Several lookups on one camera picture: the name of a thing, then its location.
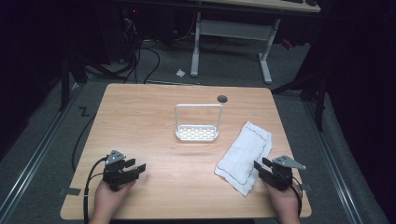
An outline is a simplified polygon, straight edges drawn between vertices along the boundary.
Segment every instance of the table leg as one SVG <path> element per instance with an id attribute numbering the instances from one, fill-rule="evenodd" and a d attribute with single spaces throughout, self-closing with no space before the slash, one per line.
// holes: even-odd
<path id="1" fill-rule="evenodd" d="M 201 12 L 197 12 L 197 22 L 195 25 L 195 45 L 194 45 L 194 52 L 192 53 L 192 62 L 191 62 L 192 77 L 198 76 L 200 34 L 201 34 Z"/>
<path id="2" fill-rule="evenodd" d="M 264 82 L 266 84 L 272 84 L 272 79 L 271 79 L 271 74 L 268 69 L 268 64 L 267 64 L 267 57 L 270 52 L 271 46 L 274 42 L 274 38 L 276 35 L 277 27 L 279 26 L 280 19 L 277 19 L 274 22 L 274 25 L 271 29 L 271 32 L 269 34 L 269 37 L 267 39 L 267 45 L 265 47 L 264 53 L 259 54 L 259 59 L 260 59 L 260 65 L 262 66 L 262 75 L 264 76 Z"/>

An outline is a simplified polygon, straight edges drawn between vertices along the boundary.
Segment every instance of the hand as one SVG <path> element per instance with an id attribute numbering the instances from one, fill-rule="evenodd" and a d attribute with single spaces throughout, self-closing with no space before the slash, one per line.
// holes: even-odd
<path id="1" fill-rule="evenodd" d="M 271 195 L 271 202 L 279 216 L 280 223 L 282 224 L 300 224 L 298 214 L 298 199 L 296 194 L 291 188 L 285 190 L 278 190 L 271 185 L 262 181 Z M 293 183 L 293 187 L 298 190 L 297 186 Z"/>
<path id="2" fill-rule="evenodd" d="M 136 180 L 121 186 L 118 191 L 113 191 L 105 181 L 101 180 L 95 192 L 94 210 L 90 224 L 108 224 L 134 183 Z"/>

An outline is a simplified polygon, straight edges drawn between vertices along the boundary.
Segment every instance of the desk shelf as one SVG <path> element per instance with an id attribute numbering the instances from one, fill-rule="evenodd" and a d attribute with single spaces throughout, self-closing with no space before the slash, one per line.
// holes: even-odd
<path id="1" fill-rule="evenodd" d="M 256 25 L 229 21 L 201 20 L 198 13 L 195 28 L 195 46 L 191 61 L 191 76 L 198 76 L 199 67 L 199 39 L 200 35 L 216 35 L 240 39 L 253 39 L 265 41 L 266 44 L 259 53 L 259 62 L 262 67 L 262 75 L 266 84 L 271 84 L 272 79 L 268 69 L 267 56 L 274 41 L 280 20 L 276 20 L 272 26 Z"/>

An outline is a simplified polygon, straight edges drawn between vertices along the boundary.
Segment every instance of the table surface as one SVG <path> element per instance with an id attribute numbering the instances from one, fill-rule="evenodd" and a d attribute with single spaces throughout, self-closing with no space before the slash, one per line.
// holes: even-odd
<path id="1" fill-rule="evenodd" d="M 301 12 L 320 12 L 320 7 L 311 7 L 306 2 L 292 3 L 282 0 L 201 0 L 202 2 L 232 4 L 245 7 L 265 7 L 272 9 L 301 11 Z"/>
<path id="2" fill-rule="evenodd" d="M 219 137 L 212 143 L 182 143 L 176 139 L 175 105 L 219 104 L 225 95 Z M 110 84 L 106 88 L 71 188 L 84 189 L 93 165 L 115 149 L 147 164 L 115 218 L 245 218 L 274 217 L 264 184 L 257 179 L 247 197 L 214 174 L 218 162 L 250 121 L 273 135 L 269 159 L 292 158 L 271 92 L 265 88 Z M 102 173 L 100 163 L 94 174 Z M 294 176 L 301 181 L 299 173 Z M 96 186 L 90 184 L 92 213 Z M 64 219 L 83 219 L 83 196 L 67 195 Z M 304 195 L 302 217 L 311 214 Z"/>

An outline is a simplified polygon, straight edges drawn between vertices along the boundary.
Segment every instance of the white towel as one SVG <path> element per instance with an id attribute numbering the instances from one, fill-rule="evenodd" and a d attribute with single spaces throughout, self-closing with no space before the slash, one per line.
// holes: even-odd
<path id="1" fill-rule="evenodd" d="M 248 121 L 219 162 L 215 174 L 247 196 L 259 174 L 253 167 L 254 161 L 262 165 L 262 157 L 268 157 L 271 148 L 272 135 Z"/>

